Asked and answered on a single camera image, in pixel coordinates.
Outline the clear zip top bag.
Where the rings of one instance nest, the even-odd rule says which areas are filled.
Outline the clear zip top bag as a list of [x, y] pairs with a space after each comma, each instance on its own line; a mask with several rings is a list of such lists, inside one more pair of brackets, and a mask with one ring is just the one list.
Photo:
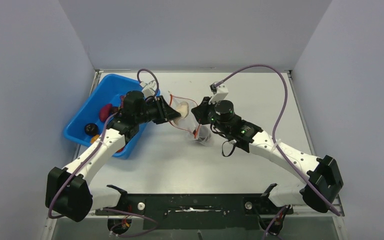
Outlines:
[[[189, 104], [188, 116], [185, 119], [183, 119], [181, 122], [179, 122], [178, 125], [175, 125], [173, 123], [173, 121], [169, 122], [170, 125], [176, 129], [178, 129], [178, 130], [182, 130], [182, 131], [186, 132], [185, 138], [188, 141], [194, 141], [196, 143], [201, 144], [200, 142], [197, 141], [197, 134], [198, 134], [200, 126], [203, 126], [203, 125], [198, 124], [198, 122], [196, 121], [195, 117], [193, 116], [193, 114], [191, 112], [192, 108], [195, 108], [198, 106], [197, 102], [193, 99], [190, 99], [190, 98], [175, 96], [170, 91], [168, 93], [170, 96], [169, 106], [171, 108], [173, 108], [174, 110], [175, 110], [176, 105], [179, 104], [180, 102], [187, 102]], [[214, 138], [213, 138], [213, 135], [211, 133], [210, 143], [209, 144], [201, 144], [201, 145], [209, 147], [209, 146], [212, 146], [213, 143], [214, 143]]]

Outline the purple sweet potato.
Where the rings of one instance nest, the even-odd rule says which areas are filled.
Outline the purple sweet potato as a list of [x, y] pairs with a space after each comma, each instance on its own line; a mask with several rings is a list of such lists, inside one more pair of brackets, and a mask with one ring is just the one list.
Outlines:
[[112, 105], [111, 103], [107, 103], [106, 105], [104, 105], [104, 106], [99, 110], [98, 117], [99, 117], [99, 120], [100, 120], [101, 122], [104, 123], [104, 122], [108, 119], [108, 117], [110, 116], [112, 107], [113, 107], [113, 105]]

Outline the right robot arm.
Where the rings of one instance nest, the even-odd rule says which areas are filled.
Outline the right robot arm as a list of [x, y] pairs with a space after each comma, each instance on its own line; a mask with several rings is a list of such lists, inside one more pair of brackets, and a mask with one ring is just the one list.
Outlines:
[[276, 185], [261, 199], [266, 213], [275, 213], [283, 205], [306, 204], [320, 213], [340, 214], [333, 202], [344, 182], [333, 157], [306, 154], [273, 138], [260, 126], [237, 115], [229, 100], [211, 104], [210, 97], [204, 97], [191, 113], [199, 124], [215, 128], [234, 147], [269, 160], [303, 182], [303, 186], [285, 189]]

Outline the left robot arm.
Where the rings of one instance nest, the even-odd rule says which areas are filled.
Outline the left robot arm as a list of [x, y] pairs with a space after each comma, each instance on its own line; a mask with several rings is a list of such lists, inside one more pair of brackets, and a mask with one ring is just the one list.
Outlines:
[[124, 148], [148, 122], [163, 124], [182, 117], [163, 96], [146, 101], [141, 91], [129, 91], [123, 107], [106, 121], [101, 135], [75, 160], [54, 167], [47, 176], [45, 205], [48, 217], [82, 221], [90, 211], [113, 208], [122, 202], [124, 190], [113, 185], [92, 190], [98, 171], [118, 150]]

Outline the small dark lychee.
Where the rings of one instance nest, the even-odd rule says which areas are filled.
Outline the small dark lychee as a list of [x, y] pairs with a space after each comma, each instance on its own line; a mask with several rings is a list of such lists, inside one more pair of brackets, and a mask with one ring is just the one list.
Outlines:
[[113, 106], [110, 110], [110, 114], [113, 115], [113, 114], [116, 114], [118, 113], [120, 110], [120, 108], [118, 106]]

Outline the blue plastic bin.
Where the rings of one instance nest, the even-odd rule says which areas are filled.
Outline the blue plastic bin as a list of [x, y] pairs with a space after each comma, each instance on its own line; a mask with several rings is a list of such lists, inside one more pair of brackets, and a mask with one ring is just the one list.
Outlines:
[[106, 75], [63, 130], [65, 138], [82, 146], [90, 147], [92, 137], [86, 134], [85, 126], [96, 124], [99, 133], [101, 133], [104, 122], [99, 118], [100, 110], [107, 104], [119, 107], [121, 106], [121, 97], [127, 92], [141, 90], [142, 87], [136, 79], [117, 74]]

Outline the orange tomato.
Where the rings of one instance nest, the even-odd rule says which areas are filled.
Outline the orange tomato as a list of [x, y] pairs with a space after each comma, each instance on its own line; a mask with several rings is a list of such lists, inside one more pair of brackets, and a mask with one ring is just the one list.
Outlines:
[[116, 153], [121, 153], [124, 150], [124, 147], [120, 148]]

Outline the dark plum front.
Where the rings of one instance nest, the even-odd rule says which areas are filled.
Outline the dark plum front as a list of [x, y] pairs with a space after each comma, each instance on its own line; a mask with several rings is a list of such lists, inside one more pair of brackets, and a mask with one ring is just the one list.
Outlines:
[[94, 137], [100, 134], [99, 127], [95, 123], [87, 123], [84, 128], [84, 133], [87, 136]]

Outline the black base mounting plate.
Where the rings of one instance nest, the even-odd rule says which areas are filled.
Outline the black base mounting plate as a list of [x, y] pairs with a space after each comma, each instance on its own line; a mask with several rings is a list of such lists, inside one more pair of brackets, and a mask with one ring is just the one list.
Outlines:
[[112, 210], [96, 210], [98, 216], [122, 212], [145, 216], [143, 230], [259, 230], [270, 223], [280, 207], [266, 193], [228, 194], [128, 194]]

